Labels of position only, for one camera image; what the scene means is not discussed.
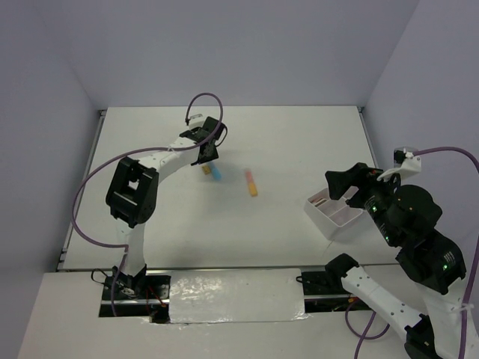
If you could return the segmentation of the blue highlighter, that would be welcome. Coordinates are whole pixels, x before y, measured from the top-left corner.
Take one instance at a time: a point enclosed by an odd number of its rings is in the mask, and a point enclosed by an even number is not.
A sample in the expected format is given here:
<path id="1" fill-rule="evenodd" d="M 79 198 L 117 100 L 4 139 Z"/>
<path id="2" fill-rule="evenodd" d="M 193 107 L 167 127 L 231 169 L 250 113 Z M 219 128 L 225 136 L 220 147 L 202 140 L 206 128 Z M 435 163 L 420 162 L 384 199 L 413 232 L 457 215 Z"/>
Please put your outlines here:
<path id="1" fill-rule="evenodd" d="M 222 175 L 220 170 L 216 167 L 214 162 L 210 162 L 208 164 L 208 168 L 210 169 L 210 174 L 212 178 L 216 181 L 220 181 L 222 179 Z"/>

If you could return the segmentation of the orange highlighter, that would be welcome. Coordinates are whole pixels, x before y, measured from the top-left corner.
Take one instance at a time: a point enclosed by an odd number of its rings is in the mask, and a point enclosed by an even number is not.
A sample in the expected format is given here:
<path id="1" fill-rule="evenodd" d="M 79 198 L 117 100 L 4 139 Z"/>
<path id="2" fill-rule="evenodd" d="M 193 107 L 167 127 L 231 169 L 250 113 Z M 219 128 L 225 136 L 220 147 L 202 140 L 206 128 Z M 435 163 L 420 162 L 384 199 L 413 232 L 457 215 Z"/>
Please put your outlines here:
<path id="1" fill-rule="evenodd" d="M 251 170 L 246 169 L 244 171 L 244 173 L 245 173 L 245 179 L 246 179 L 246 182 L 247 182 L 248 192 L 249 192 L 250 196 L 251 197 L 257 197 L 258 196 L 257 186 L 255 184 L 254 177 L 252 175 Z"/>

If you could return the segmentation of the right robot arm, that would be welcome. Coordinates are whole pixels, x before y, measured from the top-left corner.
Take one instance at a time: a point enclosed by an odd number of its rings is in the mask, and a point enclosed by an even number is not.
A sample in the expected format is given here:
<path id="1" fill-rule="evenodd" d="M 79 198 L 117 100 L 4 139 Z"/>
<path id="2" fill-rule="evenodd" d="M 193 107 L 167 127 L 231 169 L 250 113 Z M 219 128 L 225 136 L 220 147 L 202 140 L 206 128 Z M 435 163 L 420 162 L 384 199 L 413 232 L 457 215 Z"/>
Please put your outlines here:
<path id="1" fill-rule="evenodd" d="M 359 162 L 347 171 L 326 172 L 326 180 L 333 200 L 357 189 L 347 205 L 365 210 L 386 243 L 398 248 L 396 260 L 417 285 L 427 313 L 396 298 L 347 254 L 326 265 L 326 286 L 350 292 L 381 316 L 411 358 L 477 358 L 478 334 L 467 308 L 471 277 L 462 252 L 436 230 L 442 210 L 430 193 L 402 184 L 420 170 L 417 158 L 387 171 Z"/>

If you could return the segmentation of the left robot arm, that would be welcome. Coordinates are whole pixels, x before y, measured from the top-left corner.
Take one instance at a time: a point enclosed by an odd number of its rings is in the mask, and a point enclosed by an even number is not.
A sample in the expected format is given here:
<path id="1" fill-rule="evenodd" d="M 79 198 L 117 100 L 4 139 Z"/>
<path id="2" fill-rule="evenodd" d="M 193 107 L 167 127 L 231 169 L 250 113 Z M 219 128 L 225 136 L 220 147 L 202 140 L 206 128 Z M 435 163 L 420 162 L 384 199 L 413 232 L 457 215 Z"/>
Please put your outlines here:
<path id="1" fill-rule="evenodd" d="M 144 258 L 146 223 L 155 212 L 159 184 L 185 166 L 202 165 L 219 157 L 217 146 L 228 128 L 213 117 L 190 126 L 165 151 L 139 159 L 123 157 L 115 169 L 106 204 L 115 220 L 117 240 L 126 245 L 126 259 L 113 268 L 115 292 L 138 298 L 147 288 Z"/>

